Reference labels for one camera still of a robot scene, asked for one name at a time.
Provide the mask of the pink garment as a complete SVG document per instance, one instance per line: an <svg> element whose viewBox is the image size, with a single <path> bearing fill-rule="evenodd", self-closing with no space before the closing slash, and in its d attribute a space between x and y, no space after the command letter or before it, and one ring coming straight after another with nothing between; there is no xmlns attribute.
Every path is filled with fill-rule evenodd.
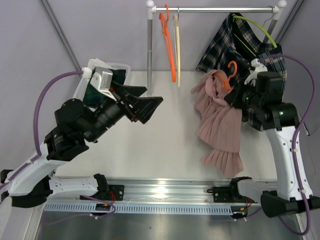
<svg viewBox="0 0 320 240"><path fill-rule="evenodd" d="M197 136L212 147L200 161L233 178L244 170L240 157L242 110L224 100L229 93L223 88L226 79L222 70L211 70L202 76L191 93L197 94L194 108L201 118Z"/></svg>

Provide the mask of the navy plaid skirt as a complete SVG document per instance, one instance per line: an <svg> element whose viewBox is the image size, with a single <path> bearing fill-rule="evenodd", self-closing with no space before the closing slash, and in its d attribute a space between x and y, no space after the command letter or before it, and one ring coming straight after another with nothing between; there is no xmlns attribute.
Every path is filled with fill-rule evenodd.
<svg viewBox="0 0 320 240"><path fill-rule="evenodd" d="M252 60L282 53L281 45L261 42L240 13L231 13L221 24L196 68L203 72L222 70L230 75L234 68L228 64L235 61L237 73L229 81L231 96L235 97L237 93L251 89L244 85L244 81L250 75Z"/></svg>

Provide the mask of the green hanger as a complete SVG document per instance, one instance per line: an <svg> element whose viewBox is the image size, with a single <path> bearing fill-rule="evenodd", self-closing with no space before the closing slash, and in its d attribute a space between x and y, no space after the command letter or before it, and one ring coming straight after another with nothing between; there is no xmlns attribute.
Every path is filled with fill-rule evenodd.
<svg viewBox="0 0 320 240"><path fill-rule="evenodd" d="M232 13L231 19L231 33L235 38L235 47L244 57L252 59L260 54L272 51L279 46L271 34L264 28L264 25L261 25L240 13ZM250 24L254 25L264 34L265 41L259 40Z"/></svg>

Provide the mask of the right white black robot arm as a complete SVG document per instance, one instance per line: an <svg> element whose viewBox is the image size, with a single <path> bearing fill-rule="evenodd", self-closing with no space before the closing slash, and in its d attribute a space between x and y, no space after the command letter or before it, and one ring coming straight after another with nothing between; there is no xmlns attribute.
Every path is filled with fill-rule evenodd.
<svg viewBox="0 0 320 240"><path fill-rule="evenodd" d="M224 98L231 106L254 110L271 145L277 188L270 189L250 177L231 180L228 196L234 202L248 197L259 203L269 218L299 214L320 207L309 187L297 140L299 116L292 103L282 101L283 80L277 72L252 71Z"/></svg>

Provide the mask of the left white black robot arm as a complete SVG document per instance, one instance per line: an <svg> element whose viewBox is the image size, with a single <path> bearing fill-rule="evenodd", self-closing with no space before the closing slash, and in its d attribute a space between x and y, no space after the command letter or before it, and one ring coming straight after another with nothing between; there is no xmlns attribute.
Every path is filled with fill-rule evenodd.
<svg viewBox="0 0 320 240"><path fill-rule="evenodd" d="M54 113L56 127L43 143L45 154L26 162L20 170L4 169L0 182L5 187L1 200L11 199L17 208L33 208L51 198L107 200L109 185L103 174L92 177L61 178L51 172L89 149L121 118L147 123L162 103L160 96L145 97L144 86L111 84L111 95L99 105L89 106L72 98Z"/></svg>

